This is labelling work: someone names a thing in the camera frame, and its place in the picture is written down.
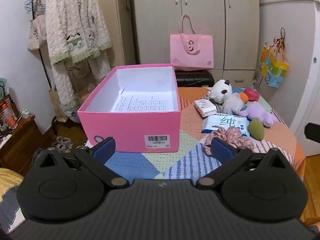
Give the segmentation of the black clothes rack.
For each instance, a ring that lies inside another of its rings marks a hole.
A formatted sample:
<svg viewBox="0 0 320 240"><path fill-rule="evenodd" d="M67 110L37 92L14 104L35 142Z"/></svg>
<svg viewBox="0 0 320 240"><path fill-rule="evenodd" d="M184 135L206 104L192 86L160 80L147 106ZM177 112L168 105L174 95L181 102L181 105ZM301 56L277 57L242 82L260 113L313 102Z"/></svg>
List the black clothes rack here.
<svg viewBox="0 0 320 240"><path fill-rule="evenodd" d="M25 2L24 7L27 12L32 13L30 35L28 41L28 50L38 51L39 57L43 66L44 73L50 88L52 90L52 81L48 75L46 65L43 60L42 47L47 44L46 40L46 23L45 23L45 8L46 5L42 0L28 0Z"/></svg>

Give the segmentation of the blue wet wipes pack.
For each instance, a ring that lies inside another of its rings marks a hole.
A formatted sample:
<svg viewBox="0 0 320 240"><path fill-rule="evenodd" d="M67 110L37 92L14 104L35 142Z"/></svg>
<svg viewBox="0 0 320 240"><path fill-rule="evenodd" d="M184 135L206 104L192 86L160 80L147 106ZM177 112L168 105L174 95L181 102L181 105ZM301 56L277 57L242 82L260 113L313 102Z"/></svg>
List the blue wet wipes pack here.
<svg viewBox="0 0 320 240"><path fill-rule="evenodd" d="M212 131L217 131L219 127L222 127L225 130L230 127L236 127L240 129L243 136L249 137L249 131L247 129L248 125L249 120L247 118L237 115L216 113L204 119L201 132L211 133Z"/></svg>

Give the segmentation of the white paper sheet in box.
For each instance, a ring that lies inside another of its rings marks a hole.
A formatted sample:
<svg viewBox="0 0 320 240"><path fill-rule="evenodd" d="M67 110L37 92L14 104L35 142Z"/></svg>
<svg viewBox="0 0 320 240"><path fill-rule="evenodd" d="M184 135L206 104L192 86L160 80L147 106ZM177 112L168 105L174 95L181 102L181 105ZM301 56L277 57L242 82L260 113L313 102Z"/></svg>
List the white paper sheet in box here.
<svg viewBox="0 0 320 240"><path fill-rule="evenodd" d="M122 90L111 112L149 113L178 110L172 92L128 92Z"/></svg>

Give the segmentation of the small white tissue pack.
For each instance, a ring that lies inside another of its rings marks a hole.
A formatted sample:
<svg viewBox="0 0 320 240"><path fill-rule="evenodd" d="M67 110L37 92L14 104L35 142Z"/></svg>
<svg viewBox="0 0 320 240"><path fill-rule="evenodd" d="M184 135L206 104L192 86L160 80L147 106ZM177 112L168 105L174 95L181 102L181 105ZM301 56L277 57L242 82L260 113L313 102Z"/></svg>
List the small white tissue pack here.
<svg viewBox="0 0 320 240"><path fill-rule="evenodd" d="M195 100L194 106L203 118L217 113L217 107L207 99Z"/></svg>

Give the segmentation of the red plush toy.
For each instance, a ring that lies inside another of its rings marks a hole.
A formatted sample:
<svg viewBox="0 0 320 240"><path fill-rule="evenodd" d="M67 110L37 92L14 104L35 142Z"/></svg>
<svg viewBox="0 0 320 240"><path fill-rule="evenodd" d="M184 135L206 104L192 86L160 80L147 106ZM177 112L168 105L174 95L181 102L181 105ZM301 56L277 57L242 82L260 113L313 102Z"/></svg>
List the red plush toy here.
<svg viewBox="0 0 320 240"><path fill-rule="evenodd" d="M256 90L251 88L245 88L244 93L247 95L248 100L250 102L259 101L260 94Z"/></svg>

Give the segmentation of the colourful patchwork tablecloth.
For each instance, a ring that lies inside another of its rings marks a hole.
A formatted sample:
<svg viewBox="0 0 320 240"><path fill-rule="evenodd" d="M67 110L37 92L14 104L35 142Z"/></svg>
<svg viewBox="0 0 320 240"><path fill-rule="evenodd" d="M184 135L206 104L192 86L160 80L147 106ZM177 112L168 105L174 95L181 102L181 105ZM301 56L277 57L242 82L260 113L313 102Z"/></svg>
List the colourful patchwork tablecloth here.
<svg viewBox="0 0 320 240"><path fill-rule="evenodd" d="M199 178L220 167L220 162L208 157L203 151L207 138L201 132L203 120L194 101L204 96L204 88L180 88L181 124L180 144L174 153L125 153L116 152L107 162L106 167L126 178L134 179L191 179ZM263 99L259 103L264 109L271 111L277 122L265 129L262 141L254 141L257 153L266 153L270 148L277 147L286 157L299 178L304 177L305 155L295 136L287 127L278 113Z"/></svg>

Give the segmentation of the cream knitted pyjama set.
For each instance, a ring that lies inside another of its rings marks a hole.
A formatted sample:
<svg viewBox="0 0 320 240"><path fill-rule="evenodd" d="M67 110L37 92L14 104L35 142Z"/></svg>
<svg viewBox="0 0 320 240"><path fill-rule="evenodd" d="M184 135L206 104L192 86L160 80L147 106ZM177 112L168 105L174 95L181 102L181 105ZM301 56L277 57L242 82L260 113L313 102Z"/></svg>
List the cream knitted pyjama set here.
<svg viewBox="0 0 320 240"><path fill-rule="evenodd" d="M47 47L54 82L64 112L80 102L74 79L87 75L99 84L110 72L111 37L98 0L46 0Z"/></svg>

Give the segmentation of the orange makeup sponge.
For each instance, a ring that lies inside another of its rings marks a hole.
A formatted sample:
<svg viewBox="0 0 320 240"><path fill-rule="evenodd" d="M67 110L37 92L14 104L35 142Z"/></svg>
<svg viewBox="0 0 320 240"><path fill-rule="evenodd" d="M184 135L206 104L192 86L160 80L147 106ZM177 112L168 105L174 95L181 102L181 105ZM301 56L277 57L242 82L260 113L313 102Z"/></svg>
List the orange makeup sponge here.
<svg viewBox="0 0 320 240"><path fill-rule="evenodd" d="M243 101L244 104L247 104L249 102L248 95L244 92L239 93L240 99Z"/></svg>

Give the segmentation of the panda plush toy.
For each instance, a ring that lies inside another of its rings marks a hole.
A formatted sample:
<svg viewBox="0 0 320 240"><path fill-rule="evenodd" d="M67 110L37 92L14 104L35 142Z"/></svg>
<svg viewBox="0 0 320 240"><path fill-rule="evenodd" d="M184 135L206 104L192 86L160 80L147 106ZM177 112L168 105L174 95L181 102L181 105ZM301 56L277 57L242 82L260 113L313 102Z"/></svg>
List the panda plush toy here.
<svg viewBox="0 0 320 240"><path fill-rule="evenodd" d="M206 94L205 99L213 100L217 104L223 104L232 94L232 86L229 80L219 80Z"/></svg>

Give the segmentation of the pink cardboard storage box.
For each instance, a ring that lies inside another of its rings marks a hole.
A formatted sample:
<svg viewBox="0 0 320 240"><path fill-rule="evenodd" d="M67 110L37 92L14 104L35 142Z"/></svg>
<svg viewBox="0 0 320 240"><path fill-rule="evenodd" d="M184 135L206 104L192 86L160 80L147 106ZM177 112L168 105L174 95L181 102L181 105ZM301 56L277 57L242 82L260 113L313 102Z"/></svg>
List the pink cardboard storage box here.
<svg viewBox="0 0 320 240"><path fill-rule="evenodd" d="M78 110L87 139L112 137L116 151L177 152L181 106L174 67L115 67Z"/></svg>

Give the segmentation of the white mesh bath pouf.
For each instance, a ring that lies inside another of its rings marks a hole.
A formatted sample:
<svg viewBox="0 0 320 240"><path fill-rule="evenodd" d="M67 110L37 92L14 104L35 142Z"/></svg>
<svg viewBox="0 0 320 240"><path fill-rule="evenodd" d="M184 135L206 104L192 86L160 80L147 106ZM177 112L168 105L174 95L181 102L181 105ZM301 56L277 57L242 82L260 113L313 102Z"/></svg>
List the white mesh bath pouf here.
<svg viewBox="0 0 320 240"><path fill-rule="evenodd" d="M223 100L221 112L224 114L237 115L245 108L245 103L240 98L239 93L225 95Z"/></svg>

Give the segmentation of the black suitcase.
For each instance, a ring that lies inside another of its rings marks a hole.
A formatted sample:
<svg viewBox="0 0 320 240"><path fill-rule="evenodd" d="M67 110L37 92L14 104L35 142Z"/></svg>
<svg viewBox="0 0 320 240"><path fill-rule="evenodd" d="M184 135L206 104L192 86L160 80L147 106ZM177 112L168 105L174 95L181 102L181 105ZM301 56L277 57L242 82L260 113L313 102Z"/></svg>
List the black suitcase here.
<svg viewBox="0 0 320 240"><path fill-rule="evenodd" d="M213 87L215 80L207 70L182 71L176 70L178 87Z"/></svg>

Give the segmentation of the pink floral scrunchie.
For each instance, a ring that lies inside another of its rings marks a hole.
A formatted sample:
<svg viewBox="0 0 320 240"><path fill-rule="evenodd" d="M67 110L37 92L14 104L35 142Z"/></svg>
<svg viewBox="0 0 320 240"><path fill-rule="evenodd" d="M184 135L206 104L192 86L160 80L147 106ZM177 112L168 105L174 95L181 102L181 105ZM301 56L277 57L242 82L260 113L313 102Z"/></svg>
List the pink floral scrunchie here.
<svg viewBox="0 0 320 240"><path fill-rule="evenodd" d="M239 128L229 127L224 129L219 127L217 131L212 131L205 140L203 150L207 156L213 155L210 150L213 138L219 138L234 148L246 147L252 151L254 150L253 141L249 137L244 137Z"/></svg>

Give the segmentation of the beige canvas tote bag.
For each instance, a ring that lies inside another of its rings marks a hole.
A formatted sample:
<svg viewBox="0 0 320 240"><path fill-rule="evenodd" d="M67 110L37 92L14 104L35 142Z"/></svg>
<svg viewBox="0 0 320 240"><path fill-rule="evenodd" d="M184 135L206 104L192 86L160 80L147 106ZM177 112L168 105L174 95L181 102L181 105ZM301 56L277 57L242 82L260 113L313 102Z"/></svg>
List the beige canvas tote bag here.
<svg viewBox="0 0 320 240"><path fill-rule="evenodd" d="M30 33L27 48L29 51L36 51L47 44L46 32L46 6L42 0L35 0L33 3L35 18L31 21Z"/></svg>

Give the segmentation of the green makeup sponge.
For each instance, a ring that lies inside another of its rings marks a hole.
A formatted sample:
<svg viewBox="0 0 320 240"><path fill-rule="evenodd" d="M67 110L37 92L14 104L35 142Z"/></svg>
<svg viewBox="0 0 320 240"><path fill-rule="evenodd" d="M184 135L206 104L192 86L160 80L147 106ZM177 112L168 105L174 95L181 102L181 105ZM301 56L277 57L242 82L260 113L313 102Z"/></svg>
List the green makeup sponge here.
<svg viewBox="0 0 320 240"><path fill-rule="evenodd" d="M253 137L254 139L256 140L264 139L264 135L265 135L264 126L258 119L254 119L249 122L248 131L251 137Z"/></svg>

